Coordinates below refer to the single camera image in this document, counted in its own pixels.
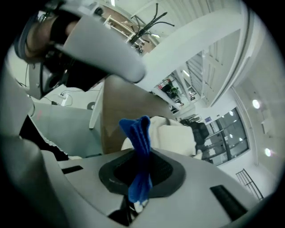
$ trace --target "blue cloth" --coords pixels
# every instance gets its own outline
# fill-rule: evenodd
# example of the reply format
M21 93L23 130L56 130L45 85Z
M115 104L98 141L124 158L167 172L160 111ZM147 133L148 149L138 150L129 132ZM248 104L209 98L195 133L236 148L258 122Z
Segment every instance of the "blue cloth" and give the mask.
M148 116L142 116L136 120L121 119L120 127L133 144L138 156L138 174L129 187L129 201L135 203L148 199L148 193L152 188L151 176L149 173L149 156L151 141L148 134L151 121Z

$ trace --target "black strip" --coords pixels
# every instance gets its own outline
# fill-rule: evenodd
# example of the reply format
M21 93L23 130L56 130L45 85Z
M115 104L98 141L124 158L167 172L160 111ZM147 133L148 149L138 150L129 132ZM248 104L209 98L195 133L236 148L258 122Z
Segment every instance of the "black strip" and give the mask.
M62 169L62 172L63 172L63 174L68 174L68 173L76 172L76 171L81 170L81 169L83 169L81 166L72 166L69 168Z
M232 221L237 220L247 212L223 185L211 187L210 190Z

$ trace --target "fluorescent light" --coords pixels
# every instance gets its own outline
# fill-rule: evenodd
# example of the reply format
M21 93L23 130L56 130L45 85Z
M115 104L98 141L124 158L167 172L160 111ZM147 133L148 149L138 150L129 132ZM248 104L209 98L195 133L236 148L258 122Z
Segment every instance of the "fluorescent light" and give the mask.
M253 100L253 101L252 101L252 105L253 105L253 107L255 107L256 109L259 109L259 108L260 108L260 103L258 102L258 100Z
M183 70L184 74L186 74L188 77L190 77L190 75L185 71Z
M266 156L268 156L268 157L271 156L271 150L270 150L270 149L266 148L266 149L264 150L264 152L265 152Z
M151 34L151 36L153 36L153 37L155 37L155 38L160 38L160 36L157 35L157 34Z

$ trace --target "wooden table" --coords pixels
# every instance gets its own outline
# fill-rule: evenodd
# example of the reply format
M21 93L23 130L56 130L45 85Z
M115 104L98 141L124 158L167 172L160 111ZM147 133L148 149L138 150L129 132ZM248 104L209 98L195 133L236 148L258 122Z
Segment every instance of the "wooden table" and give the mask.
M169 104L140 87L117 77L105 80L101 117L101 141L105 154L121 150L125 134L118 123L122 118L137 119L143 115L174 119Z

